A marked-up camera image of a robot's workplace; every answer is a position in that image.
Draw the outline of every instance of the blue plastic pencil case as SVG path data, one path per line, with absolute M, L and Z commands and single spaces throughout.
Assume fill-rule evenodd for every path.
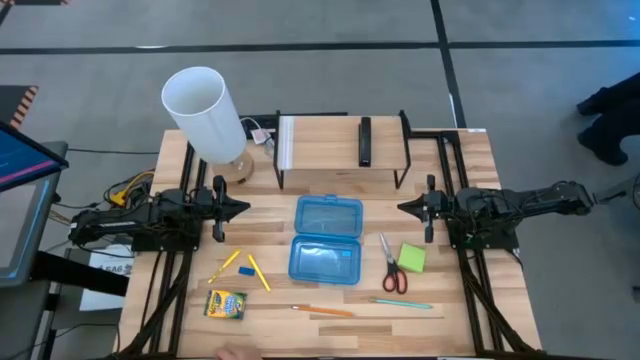
M 362 202 L 336 195 L 298 199 L 289 276 L 340 285 L 360 281 Z

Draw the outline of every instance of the pencil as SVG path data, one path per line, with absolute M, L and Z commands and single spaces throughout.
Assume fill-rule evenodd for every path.
M 398 305 L 398 306 L 407 306 L 407 307 L 415 307 L 415 308 L 420 308 L 420 309 L 433 309 L 433 306 L 429 305 L 429 304 L 418 304 L 418 303 L 412 303 L 409 301 L 397 301 L 397 300 L 385 300 L 385 299 L 378 299 L 378 298 L 369 298 L 370 302 L 377 302 L 380 304 L 389 304 L 389 305 Z
M 291 308 L 294 309 L 294 310 L 319 312 L 319 313 L 323 313 L 323 314 L 340 315 L 340 316 L 353 316 L 353 313 L 350 312 L 350 311 L 314 308 L 314 307 L 311 307 L 311 306 L 295 306 L 295 305 L 292 306 Z
M 258 267 L 258 264 L 256 264 L 256 261 L 253 259 L 253 256 L 251 256 L 251 254 L 249 254 L 249 262 L 251 263 L 251 266 L 253 266 L 253 268 L 256 269 L 256 272 L 258 273 L 260 280 L 262 280 L 262 284 L 264 285 L 264 288 L 267 289 L 267 291 L 271 291 L 271 288 L 269 287 L 269 283 L 267 283 L 267 279 L 264 278 L 262 271 Z
M 231 263 L 233 262 L 233 260 L 238 256 L 238 254 L 240 254 L 242 250 L 236 250 L 233 252 L 233 254 L 231 254 L 231 256 L 229 256 L 229 258 L 227 259 L 227 261 L 224 262 L 224 264 L 222 264 L 222 266 L 220 266 L 220 268 L 218 270 L 216 270 L 216 272 L 211 275 L 211 278 L 209 278 L 209 284 L 211 284 L 212 282 L 214 282 L 218 276 L 220 276 L 220 274 L 222 274 L 222 272 L 229 267 L 229 265 L 231 265 Z

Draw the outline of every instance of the white cylindrical lampshade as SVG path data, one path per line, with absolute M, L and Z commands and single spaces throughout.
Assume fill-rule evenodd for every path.
M 162 104 L 206 162 L 229 163 L 244 151 L 247 138 L 217 71 L 201 66 L 179 71 L 164 84 Z

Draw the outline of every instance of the monitor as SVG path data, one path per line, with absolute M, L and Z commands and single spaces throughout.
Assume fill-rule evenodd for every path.
M 12 126 L 0 122 L 0 191 L 59 172 L 69 163 Z

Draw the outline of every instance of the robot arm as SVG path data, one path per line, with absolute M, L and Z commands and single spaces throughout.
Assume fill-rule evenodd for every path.
M 530 191 L 465 188 L 449 197 L 435 190 L 435 177 L 427 176 L 427 193 L 398 205 L 425 223 L 425 240 L 433 241 L 433 220 L 445 219 L 467 239 L 483 240 L 510 236 L 522 219 L 547 213 L 586 215 L 594 201 L 584 186 L 560 181 L 548 188 Z
M 213 237 L 224 241 L 223 222 L 247 210 L 251 204 L 227 195 L 222 176 L 213 179 L 213 191 L 197 189 L 192 202 L 180 189 L 169 189 L 132 209 L 85 210 L 71 220 L 69 240 L 85 245 L 105 235 L 133 238 L 133 251 L 196 250 L 204 220 L 215 220 Z

